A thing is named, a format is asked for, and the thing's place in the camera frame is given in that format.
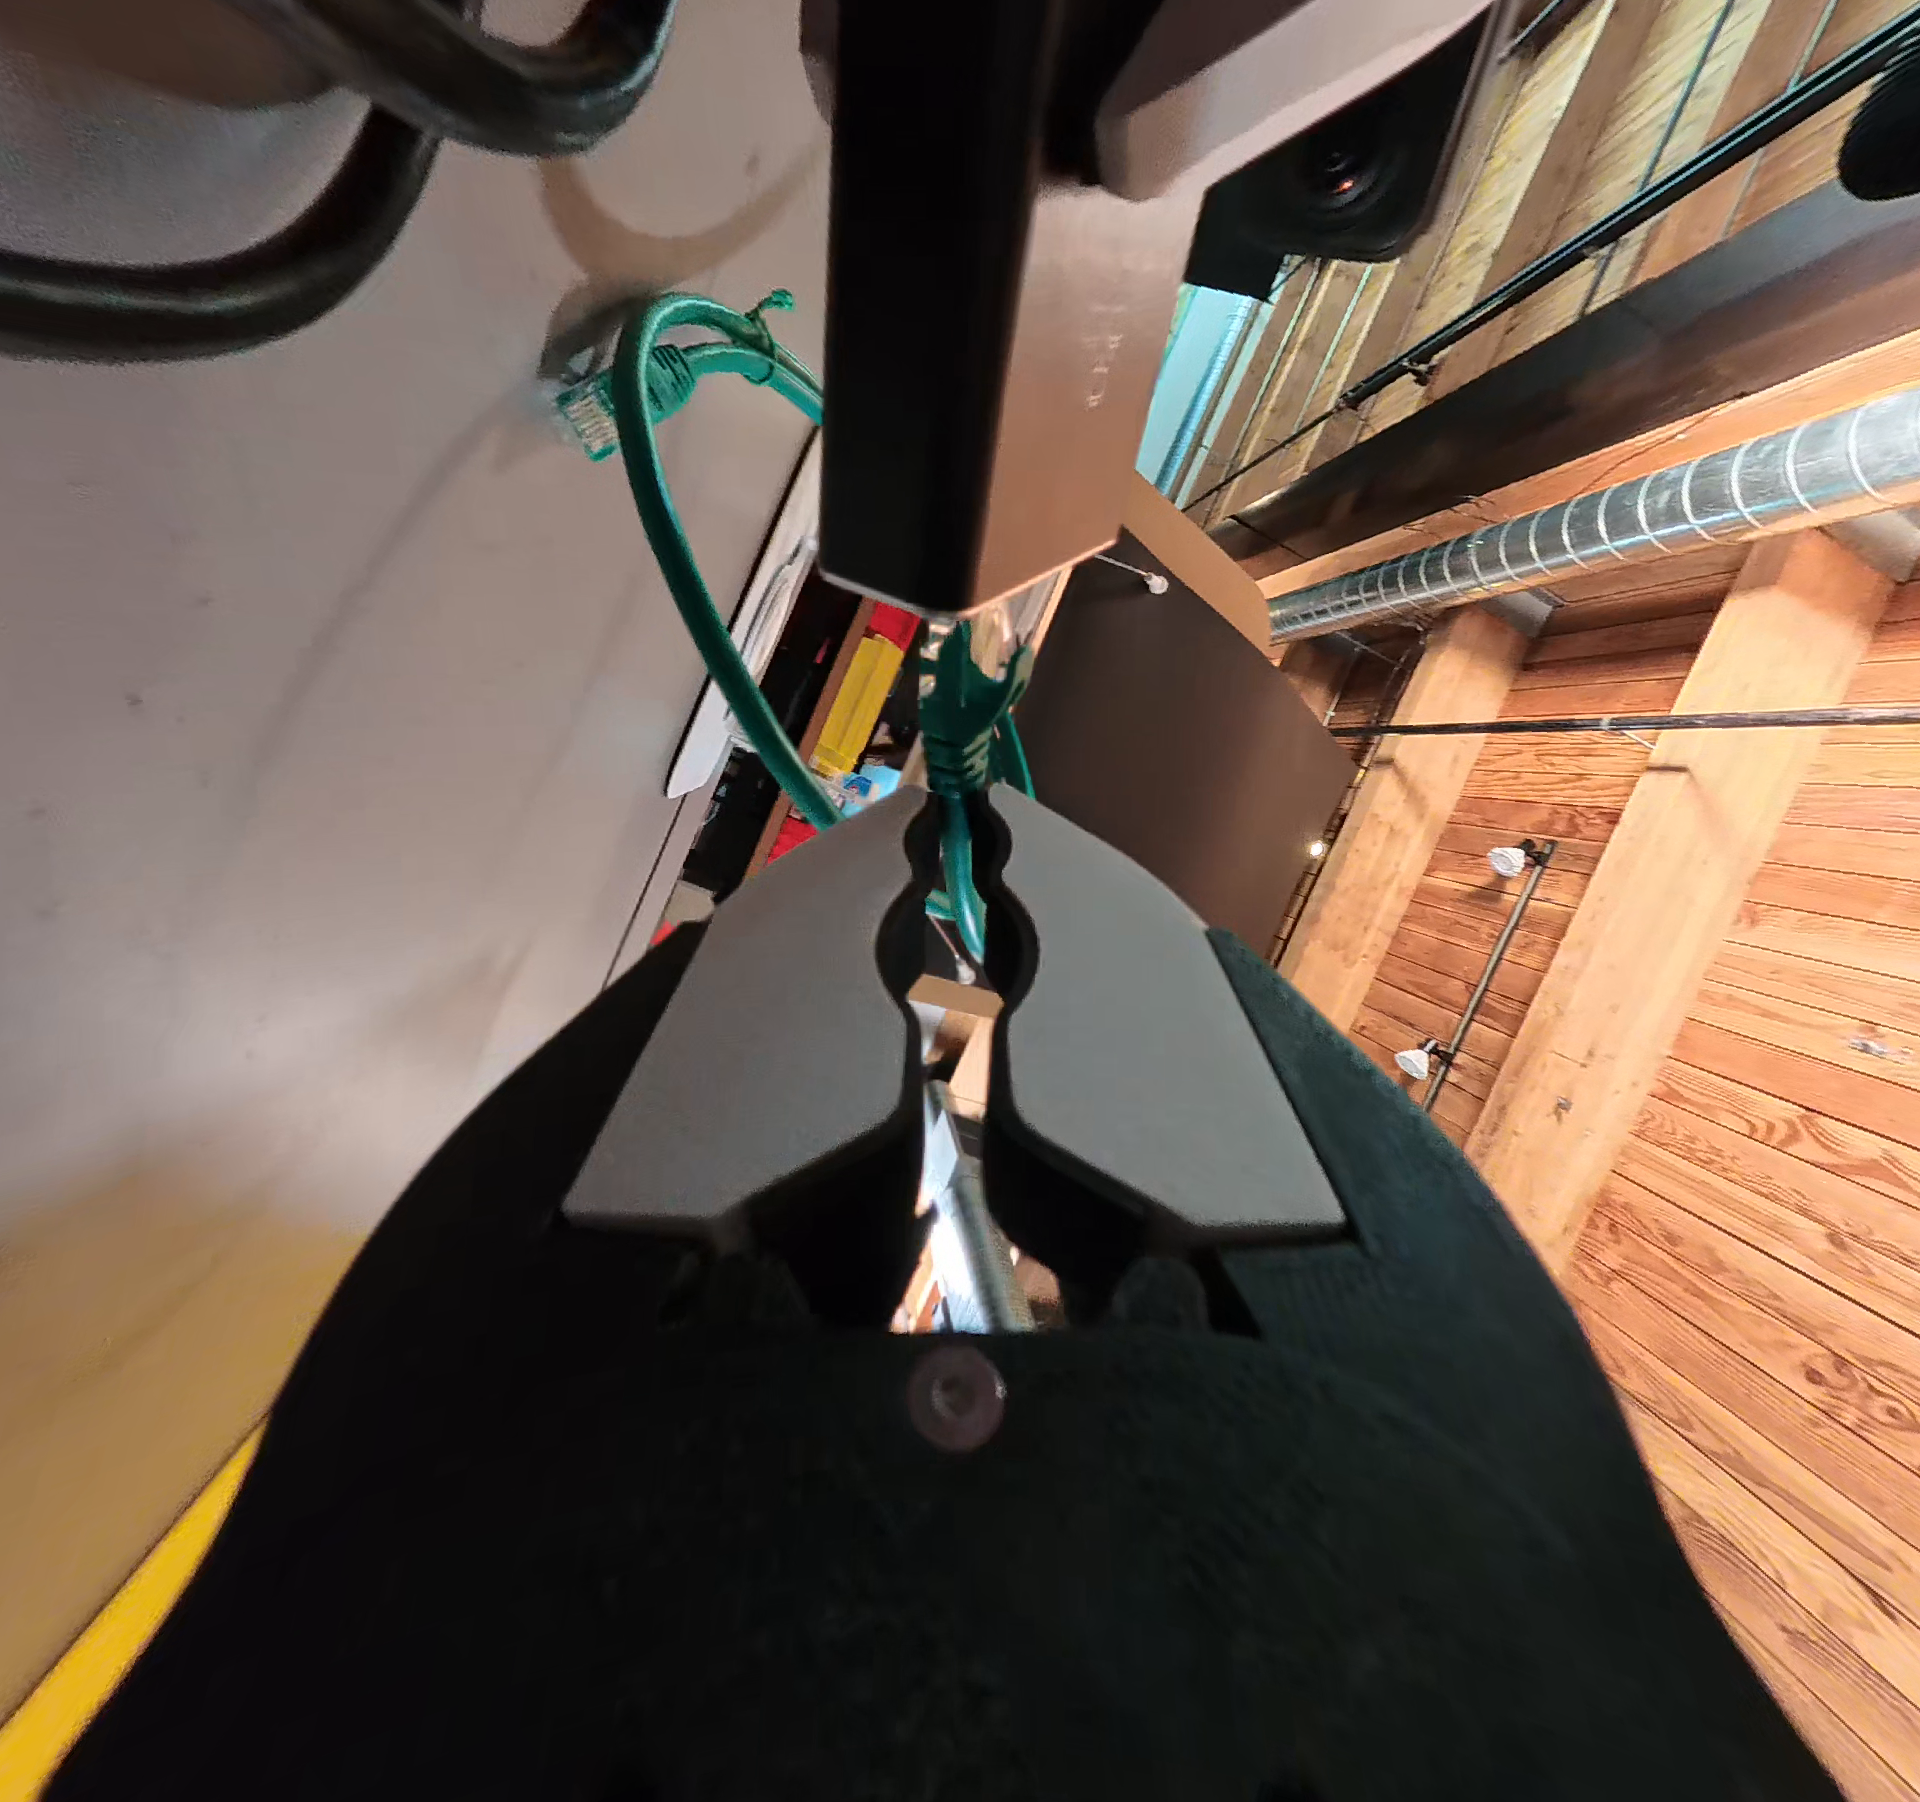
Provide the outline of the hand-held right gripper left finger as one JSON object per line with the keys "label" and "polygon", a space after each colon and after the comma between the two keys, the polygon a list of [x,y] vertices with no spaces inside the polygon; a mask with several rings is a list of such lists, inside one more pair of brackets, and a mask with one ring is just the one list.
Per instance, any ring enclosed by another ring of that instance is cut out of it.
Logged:
{"label": "hand-held right gripper left finger", "polygon": [[724,1238],[769,1191],[898,1140],[917,1198],[919,1021],[881,935],[925,807],[899,789],[715,910],[566,1198],[575,1225]]}

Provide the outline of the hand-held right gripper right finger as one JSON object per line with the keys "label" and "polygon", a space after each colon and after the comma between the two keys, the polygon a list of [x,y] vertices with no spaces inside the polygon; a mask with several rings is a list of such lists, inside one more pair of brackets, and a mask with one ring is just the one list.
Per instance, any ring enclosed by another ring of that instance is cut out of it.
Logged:
{"label": "hand-held right gripper right finger", "polygon": [[1018,991],[990,1113],[1044,1186],[1089,1191],[1143,1236],[1320,1243],[1349,1220],[1202,919],[1139,864],[995,792]]}

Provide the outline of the black network adapter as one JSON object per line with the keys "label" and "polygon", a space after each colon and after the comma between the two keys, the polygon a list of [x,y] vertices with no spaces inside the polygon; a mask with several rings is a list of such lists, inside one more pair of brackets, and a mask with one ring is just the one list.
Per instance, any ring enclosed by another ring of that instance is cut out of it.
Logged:
{"label": "black network adapter", "polygon": [[829,579],[962,617],[1110,542],[1168,314],[1094,183],[1157,0],[838,0]]}

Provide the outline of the yellow storage bin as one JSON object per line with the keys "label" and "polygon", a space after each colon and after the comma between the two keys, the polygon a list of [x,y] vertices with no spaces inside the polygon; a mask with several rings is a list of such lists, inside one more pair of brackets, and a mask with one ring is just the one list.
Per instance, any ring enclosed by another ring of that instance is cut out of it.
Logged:
{"label": "yellow storage bin", "polygon": [[264,1433],[266,1425],[259,1424],[228,1454],[217,1474],[134,1566],[132,1575],[4,1719],[4,1801],[42,1797],[66,1754],[158,1635],[224,1526]]}

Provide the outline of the grey desk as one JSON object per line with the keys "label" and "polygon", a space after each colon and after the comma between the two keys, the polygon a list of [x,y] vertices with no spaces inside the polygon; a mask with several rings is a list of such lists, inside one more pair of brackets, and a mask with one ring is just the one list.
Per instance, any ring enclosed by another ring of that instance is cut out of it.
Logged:
{"label": "grey desk", "polygon": [[704,670],[544,381],[667,287],[818,361],[827,215],[800,0],[683,0],[625,130],[450,145],[297,338],[4,361],[4,1714],[654,933]]}

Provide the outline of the dark brown panel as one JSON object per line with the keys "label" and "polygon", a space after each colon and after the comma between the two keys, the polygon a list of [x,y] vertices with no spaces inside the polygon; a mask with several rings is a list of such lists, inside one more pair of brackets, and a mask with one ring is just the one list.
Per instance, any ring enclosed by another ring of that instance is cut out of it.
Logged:
{"label": "dark brown panel", "polygon": [[1116,543],[1078,565],[1018,727],[1040,801],[1273,955],[1356,776],[1284,675],[1267,599],[1130,471]]}

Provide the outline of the black lighting rail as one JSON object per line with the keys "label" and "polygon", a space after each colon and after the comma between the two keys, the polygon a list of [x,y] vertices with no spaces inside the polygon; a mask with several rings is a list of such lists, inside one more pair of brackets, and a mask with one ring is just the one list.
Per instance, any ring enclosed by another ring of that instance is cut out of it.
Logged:
{"label": "black lighting rail", "polygon": [[1563,244],[1549,249],[1547,255],[1538,255],[1527,264],[1513,280],[1493,289],[1448,325],[1403,350],[1374,374],[1352,383],[1331,412],[1282,437],[1248,468],[1230,471],[1213,487],[1204,489],[1190,502],[1188,515],[1206,509],[1213,502],[1213,495],[1233,489],[1257,468],[1278,459],[1291,446],[1332,423],[1334,417],[1354,415],[1359,408],[1370,404],[1394,388],[1403,379],[1428,381],[1441,358],[1457,350],[1457,347],[1475,338],[1480,329],[1493,327],[1500,318],[1520,309],[1524,302],[1531,302],[1549,287],[1558,284],[1590,258],[1612,251],[1628,235],[1664,217],[1670,210],[1681,206],[1684,199],[1702,192],[1728,172],[1764,156],[1775,141],[1798,130],[1814,114],[1838,107],[1854,89],[1865,87],[1868,80],[1883,74],[1917,37],[1919,8],[1910,8],[1904,17],[1888,20],[1872,35],[1825,64],[1818,73],[1796,82],[1771,103],[1762,107],[1755,114],[1742,118],[1737,127],[1710,141],[1690,161],[1668,174],[1661,183],[1652,183],[1652,186],[1637,192],[1637,197],[1623,201],[1621,206],[1610,210],[1594,224],[1583,228]]}

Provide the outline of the wooden post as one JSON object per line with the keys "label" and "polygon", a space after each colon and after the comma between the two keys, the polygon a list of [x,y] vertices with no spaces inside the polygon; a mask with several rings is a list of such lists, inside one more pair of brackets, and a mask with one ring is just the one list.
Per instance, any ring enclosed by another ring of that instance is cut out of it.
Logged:
{"label": "wooden post", "polygon": [[[1829,533],[1760,542],[1677,711],[1841,708],[1892,592]],[[1821,744],[1814,727],[1655,742],[1468,1140],[1551,1274],[1572,1261]]]}
{"label": "wooden post", "polygon": [[1385,715],[1388,726],[1468,724],[1464,735],[1381,735],[1332,850],[1286,947],[1282,974],[1334,1032],[1354,1030],[1442,830],[1533,644],[1491,608],[1444,617]]}

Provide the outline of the silver ventilation duct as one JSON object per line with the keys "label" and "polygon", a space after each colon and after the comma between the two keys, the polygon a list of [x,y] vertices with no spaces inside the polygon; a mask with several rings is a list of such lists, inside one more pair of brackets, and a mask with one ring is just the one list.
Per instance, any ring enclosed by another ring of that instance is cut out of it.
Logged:
{"label": "silver ventilation duct", "polygon": [[1917,502],[1917,486],[1919,392],[1910,388],[1289,590],[1267,607],[1269,643],[1892,515]]}

